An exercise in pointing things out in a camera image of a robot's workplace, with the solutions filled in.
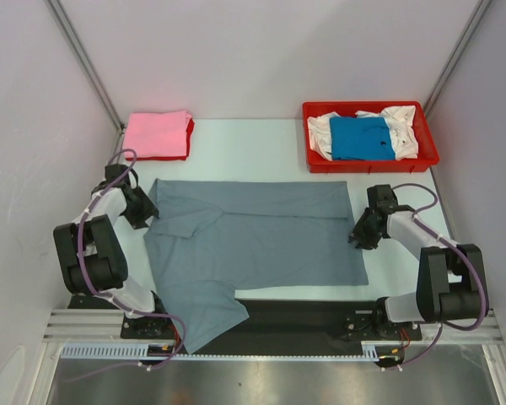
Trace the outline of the grey polo shirt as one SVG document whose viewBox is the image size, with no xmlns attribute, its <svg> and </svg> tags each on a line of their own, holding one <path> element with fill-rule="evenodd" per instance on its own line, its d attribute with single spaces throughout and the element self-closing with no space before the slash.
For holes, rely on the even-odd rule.
<svg viewBox="0 0 506 405">
<path fill-rule="evenodd" d="M 239 290 L 364 286 L 345 182 L 156 180 L 144 236 L 157 294 L 194 353 L 245 321 Z"/>
</svg>

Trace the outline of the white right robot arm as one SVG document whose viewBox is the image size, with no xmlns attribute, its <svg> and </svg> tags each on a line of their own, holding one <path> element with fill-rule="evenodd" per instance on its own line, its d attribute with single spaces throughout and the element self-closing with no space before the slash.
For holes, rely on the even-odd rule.
<svg viewBox="0 0 506 405">
<path fill-rule="evenodd" d="M 433 201 L 420 208 L 399 203 L 396 190 L 423 189 Z M 381 338 L 392 338 L 403 323 L 440 323 L 460 331 L 473 331 L 489 312 L 487 282 L 481 249 L 461 244 L 428 225 L 420 213 L 435 207 L 439 198 L 417 183 L 377 185 L 367 189 L 368 206 L 349 234 L 356 248 L 373 250 L 392 239 L 418 262 L 416 289 L 378 300 L 372 328 Z"/>
</svg>

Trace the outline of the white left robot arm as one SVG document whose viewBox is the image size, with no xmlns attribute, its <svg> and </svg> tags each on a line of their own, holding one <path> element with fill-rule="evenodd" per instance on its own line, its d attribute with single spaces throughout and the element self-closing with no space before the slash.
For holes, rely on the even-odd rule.
<svg viewBox="0 0 506 405">
<path fill-rule="evenodd" d="M 170 318 L 157 293 L 129 274 L 115 224 L 124 218 L 133 230 L 141 230 L 158 216 L 135 170 L 109 164 L 104 180 L 91 193 L 88 207 L 74 221 L 53 230 L 67 290 L 105 300 L 129 319 L 140 318 L 140 327 L 154 338 L 168 331 Z"/>
</svg>

